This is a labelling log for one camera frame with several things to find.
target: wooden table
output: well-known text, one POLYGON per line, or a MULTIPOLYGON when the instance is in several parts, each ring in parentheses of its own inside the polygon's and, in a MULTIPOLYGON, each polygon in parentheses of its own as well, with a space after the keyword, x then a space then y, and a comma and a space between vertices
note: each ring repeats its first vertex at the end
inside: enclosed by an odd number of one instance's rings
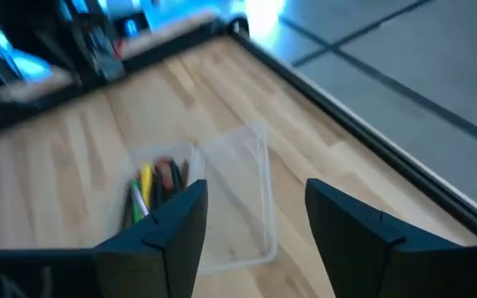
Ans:
MULTIPOLYGON (((173 38, 207 17, 143 37, 131 50, 173 38)), ((11 86, 0 94, 26 98, 44 92, 38 90, 45 85, 11 86)), ((194 297, 334 297, 306 215, 309 177, 455 243, 477 244, 476 236, 223 37, 0 133, 0 248, 101 242, 114 233, 111 206, 132 149, 201 142, 255 120, 267 123, 277 258, 200 276, 194 297)))

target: clear plastic container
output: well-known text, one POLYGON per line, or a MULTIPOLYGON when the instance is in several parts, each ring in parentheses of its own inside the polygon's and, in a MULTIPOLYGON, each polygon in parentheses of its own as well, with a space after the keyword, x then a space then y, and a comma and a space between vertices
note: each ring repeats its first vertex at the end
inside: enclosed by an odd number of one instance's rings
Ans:
MULTIPOLYGON (((264 123, 192 144, 140 148, 131 154, 131 174, 158 156, 190 163, 189 184, 206 179, 209 210, 200 274, 269 262, 277 255, 272 185, 264 123)), ((113 210, 121 208, 117 202, 113 210)), ((115 229, 110 227, 108 236, 115 229)))

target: yellow marker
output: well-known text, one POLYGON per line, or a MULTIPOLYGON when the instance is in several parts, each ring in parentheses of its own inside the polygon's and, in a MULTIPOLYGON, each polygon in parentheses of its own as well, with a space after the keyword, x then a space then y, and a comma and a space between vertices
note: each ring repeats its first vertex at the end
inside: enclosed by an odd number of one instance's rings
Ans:
POLYGON ((143 165, 141 168, 141 193, 145 205, 151 208, 151 192, 152 192, 152 168, 149 164, 143 165))

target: gray floor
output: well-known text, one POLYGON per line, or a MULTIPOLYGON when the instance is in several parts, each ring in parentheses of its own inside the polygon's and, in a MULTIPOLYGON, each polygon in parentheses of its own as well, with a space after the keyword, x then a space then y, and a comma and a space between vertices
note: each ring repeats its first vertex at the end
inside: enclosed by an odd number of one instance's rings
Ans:
POLYGON ((288 0, 284 46, 266 47, 293 63, 319 46, 300 72, 477 201, 477 1, 425 2, 341 45, 357 64, 325 48, 413 3, 288 0))

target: light wood surface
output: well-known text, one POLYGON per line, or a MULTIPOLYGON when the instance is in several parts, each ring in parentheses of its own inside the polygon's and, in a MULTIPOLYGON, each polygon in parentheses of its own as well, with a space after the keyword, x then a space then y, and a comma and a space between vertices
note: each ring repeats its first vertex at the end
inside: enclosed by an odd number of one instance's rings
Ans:
POLYGON ((463 245, 477 237, 228 38, 0 134, 0 248, 104 240, 138 147, 267 124, 275 261, 199 276, 194 297, 334 297, 306 216, 306 179, 463 245))

